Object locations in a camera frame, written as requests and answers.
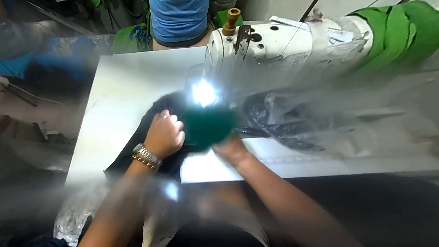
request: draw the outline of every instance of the white table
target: white table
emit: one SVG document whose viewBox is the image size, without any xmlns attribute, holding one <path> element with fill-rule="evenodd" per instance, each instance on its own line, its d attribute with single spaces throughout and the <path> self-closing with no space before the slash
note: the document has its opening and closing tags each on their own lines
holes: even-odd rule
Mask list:
<svg viewBox="0 0 439 247">
<path fill-rule="evenodd" d="M 66 183 L 104 179 L 103 170 L 120 153 L 152 103 L 182 90 L 188 69 L 203 63 L 204 57 L 205 47 L 102 56 Z M 283 178 L 439 170 L 437 159 L 425 154 L 336 159 L 292 151 L 273 139 L 244 142 Z M 212 150 L 189 154 L 181 167 L 183 183 L 241 179 Z"/>
</svg>

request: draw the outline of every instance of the bright light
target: bright light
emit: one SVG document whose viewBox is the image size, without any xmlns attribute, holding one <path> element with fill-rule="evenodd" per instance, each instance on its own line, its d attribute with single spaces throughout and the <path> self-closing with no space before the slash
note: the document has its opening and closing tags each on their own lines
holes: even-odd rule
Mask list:
<svg viewBox="0 0 439 247">
<path fill-rule="evenodd" d="M 200 84 L 192 87 L 195 103 L 200 103 L 202 107 L 215 102 L 215 92 L 213 87 L 205 80 L 201 80 Z"/>
<path fill-rule="evenodd" d="M 175 183 L 169 182 L 164 189 L 168 198 L 174 201 L 178 200 L 178 186 Z"/>
</svg>

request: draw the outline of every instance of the green fabric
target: green fabric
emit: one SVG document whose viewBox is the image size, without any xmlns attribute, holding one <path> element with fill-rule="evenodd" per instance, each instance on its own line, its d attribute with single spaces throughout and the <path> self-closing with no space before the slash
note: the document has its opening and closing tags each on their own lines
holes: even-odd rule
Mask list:
<svg viewBox="0 0 439 247">
<path fill-rule="evenodd" d="M 133 40 L 130 40 L 130 33 L 137 26 L 140 26 L 142 28 L 142 31 L 146 30 L 146 27 L 148 27 L 148 25 L 146 25 L 145 23 L 140 23 L 139 25 L 133 25 L 123 28 L 116 33 L 113 39 L 113 45 L 111 47 L 111 52 L 113 54 L 132 53 L 149 50 L 148 44 L 146 44 L 143 40 L 139 40 L 135 37 L 135 35 L 138 33 L 137 31 L 133 35 Z"/>
<path fill-rule="evenodd" d="M 410 23 L 409 26 L 409 40 L 407 41 L 407 46 L 405 48 L 405 51 L 411 46 L 413 43 L 414 35 L 416 34 L 416 25 L 414 23 Z"/>
<path fill-rule="evenodd" d="M 182 121 L 186 142 L 202 150 L 227 137 L 235 126 L 235 114 L 222 106 L 196 107 L 189 108 Z"/>
<path fill-rule="evenodd" d="M 93 5 L 95 7 L 99 6 L 99 4 L 101 3 L 101 0 L 91 0 L 91 2 L 93 3 Z"/>
<path fill-rule="evenodd" d="M 409 40 L 409 21 L 401 6 L 389 9 L 384 32 L 384 50 L 361 68 L 362 71 L 374 71 L 389 66 L 404 52 Z"/>
<path fill-rule="evenodd" d="M 416 25 L 416 37 L 402 55 L 401 62 L 413 64 L 439 49 L 439 12 L 424 1 L 401 4 L 411 23 Z"/>
<path fill-rule="evenodd" d="M 222 28 L 227 22 L 227 13 L 229 10 L 223 10 L 215 13 L 215 25 L 217 28 Z M 242 16 L 238 17 L 236 20 L 236 26 L 242 26 Z"/>
<path fill-rule="evenodd" d="M 439 48 L 439 12 L 424 1 L 368 7 L 349 15 L 364 18 L 374 35 L 359 72 L 412 65 Z"/>
<path fill-rule="evenodd" d="M 387 15 L 376 11 L 374 9 L 361 9 L 355 11 L 349 15 L 358 15 L 368 22 L 371 26 L 372 33 L 374 35 L 372 47 L 367 54 L 367 57 L 361 62 L 360 66 L 364 66 L 369 63 L 376 56 L 381 54 L 384 50 L 384 33 L 385 33 L 385 22 L 387 20 Z"/>
</svg>

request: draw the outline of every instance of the blue shirt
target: blue shirt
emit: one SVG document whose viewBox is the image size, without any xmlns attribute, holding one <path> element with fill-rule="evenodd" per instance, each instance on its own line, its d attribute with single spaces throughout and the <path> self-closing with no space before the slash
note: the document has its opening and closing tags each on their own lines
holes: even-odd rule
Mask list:
<svg viewBox="0 0 439 247">
<path fill-rule="evenodd" d="M 167 43 L 191 40 L 207 28 L 209 0 L 149 0 L 155 36 Z"/>
</svg>

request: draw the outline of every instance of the hand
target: hand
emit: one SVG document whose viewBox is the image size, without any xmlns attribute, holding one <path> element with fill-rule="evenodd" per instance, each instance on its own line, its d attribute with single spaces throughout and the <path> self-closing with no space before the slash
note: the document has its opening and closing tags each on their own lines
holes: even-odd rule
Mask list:
<svg viewBox="0 0 439 247">
<path fill-rule="evenodd" d="M 170 116 L 168 110 L 156 114 L 144 142 L 146 150 L 161 160 L 177 152 L 184 142 L 182 129 L 183 123 L 176 115 Z"/>
<path fill-rule="evenodd" d="M 214 145 L 212 149 L 224 161 L 229 162 L 234 167 L 253 156 L 244 146 L 239 136 L 234 132 L 222 143 Z"/>
</svg>

